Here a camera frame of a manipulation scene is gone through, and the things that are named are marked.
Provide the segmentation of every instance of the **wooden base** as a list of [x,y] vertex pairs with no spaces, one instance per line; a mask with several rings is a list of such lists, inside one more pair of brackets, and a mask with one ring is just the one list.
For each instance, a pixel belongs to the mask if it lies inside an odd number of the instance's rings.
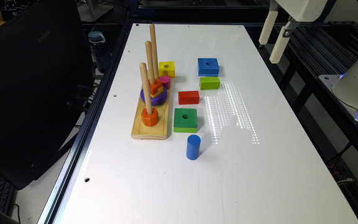
[[163,104],[158,106],[153,106],[158,111],[158,123],[152,127],[147,127],[142,122],[142,111],[144,108],[146,108],[146,105],[139,97],[134,125],[132,127],[132,133],[131,133],[131,137],[133,139],[164,140],[167,138],[169,92],[170,91],[168,90],[168,98]]

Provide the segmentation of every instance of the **yellow block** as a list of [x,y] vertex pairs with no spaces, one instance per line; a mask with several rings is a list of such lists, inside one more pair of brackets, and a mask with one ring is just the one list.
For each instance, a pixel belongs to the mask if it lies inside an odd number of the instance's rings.
[[152,97],[152,98],[155,98],[156,96],[158,96],[160,93],[162,93],[164,91],[164,86],[161,86],[160,88],[158,88],[158,92],[156,93],[156,94],[154,94],[154,95],[151,95],[150,94],[150,96]]
[[168,76],[170,78],[175,78],[175,64],[173,62],[160,62],[158,64],[160,67],[160,77]]

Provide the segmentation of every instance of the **black bottle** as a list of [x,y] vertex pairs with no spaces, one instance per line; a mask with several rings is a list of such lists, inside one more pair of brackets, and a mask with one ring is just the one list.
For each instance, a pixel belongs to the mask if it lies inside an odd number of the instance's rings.
[[96,66],[98,70],[103,73],[110,63],[111,56],[109,46],[100,31],[90,32],[88,37],[92,55],[96,61]]

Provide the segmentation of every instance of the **black monitor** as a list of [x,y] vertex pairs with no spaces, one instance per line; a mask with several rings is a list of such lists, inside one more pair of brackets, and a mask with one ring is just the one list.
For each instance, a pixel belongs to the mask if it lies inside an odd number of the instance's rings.
[[74,0],[40,0],[0,27],[0,174],[15,188],[62,154],[93,82]]

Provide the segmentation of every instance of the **purple ring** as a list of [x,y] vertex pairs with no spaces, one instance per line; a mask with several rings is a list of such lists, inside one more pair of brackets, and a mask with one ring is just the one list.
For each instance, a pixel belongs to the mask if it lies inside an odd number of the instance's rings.
[[[144,103],[144,93],[143,90],[140,91],[140,98],[142,99],[143,103]],[[160,93],[158,96],[156,96],[155,98],[152,98],[152,106],[157,106],[157,105],[161,105],[162,103],[164,103],[168,98],[168,91],[167,89],[164,87],[162,93]]]

